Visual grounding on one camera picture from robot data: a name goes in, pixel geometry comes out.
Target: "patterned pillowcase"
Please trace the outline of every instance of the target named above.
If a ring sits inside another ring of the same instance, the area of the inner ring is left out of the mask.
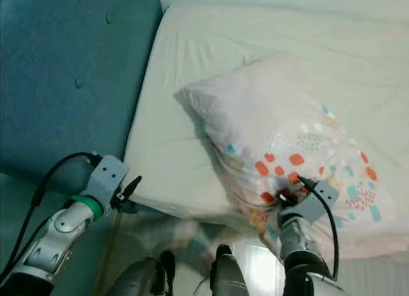
[[[275,195],[289,189],[291,199],[302,199],[297,174],[326,180],[339,191],[332,211],[341,254],[397,224],[396,205],[373,164],[329,109],[310,96],[289,54],[191,84],[184,93],[214,143],[228,190],[273,252],[280,246]],[[313,228],[321,247],[331,251],[328,219]]]

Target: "white floor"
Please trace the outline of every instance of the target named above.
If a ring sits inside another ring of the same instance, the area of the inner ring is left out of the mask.
[[[206,278],[221,243],[231,246],[251,296],[282,295],[283,267],[259,240],[221,226],[144,213],[122,215],[97,294],[105,295],[114,279],[133,261],[171,249],[177,262],[174,295],[211,295]],[[351,296],[407,296],[409,253],[342,261],[339,282]]]

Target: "tufted button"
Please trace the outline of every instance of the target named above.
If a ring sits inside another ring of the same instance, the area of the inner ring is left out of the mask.
[[[114,23],[114,15],[111,13],[107,13],[107,15],[105,16],[105,19],[108,24]]]
[[[75,87],[78,89],[84,87],[84,80],[81,77],[75,79]]]

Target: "bed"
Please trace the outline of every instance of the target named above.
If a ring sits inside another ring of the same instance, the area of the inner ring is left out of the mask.
[[[277,51],[302,61],[379,175],[409,208],[409,22],[330,12],[225,5],[171,6],[157,31],[125,162],[143,175],[132,199],[182,218],[241,227],[198,117],[179,91]]]

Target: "teal dot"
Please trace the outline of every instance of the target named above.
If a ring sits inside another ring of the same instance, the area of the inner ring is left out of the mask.
[[[348,172],[349,176],[352,178],[354,176],[353,170],[351,166],[346,167],[346,171]]]
[[[343,221],[342,221],[342,219],[334,219],[334,222],[335,222],[335,226],[336,226],[337,228],[342,228],[342,227],[343,227]]]
[[[379,208],[376,205],[371,206],[371,215],[373,221],[381,220],[381,213],[379,212]]]
[[[228,146],[228,152],[229,153],[234,153],[236,150],[235,150],[235,147],[233,147],[233,145],[232,144],[230,144],[229,146]]]
[[[322,112],[324,114],[328,114],[330,112],[330,110],[328,109],[328,107],[326,107],[325,105],[322,106]]]
[[[357,199],[358,198],[359,193],[357,191],[357,188],[354,185],[349,186],[347,188],[346,192],[348,193],[348,196],[351,199]]]
[[[267,226],[267,232],[272,240],[277,240],[277,232],[275,232],[275,230],[271,226]]]

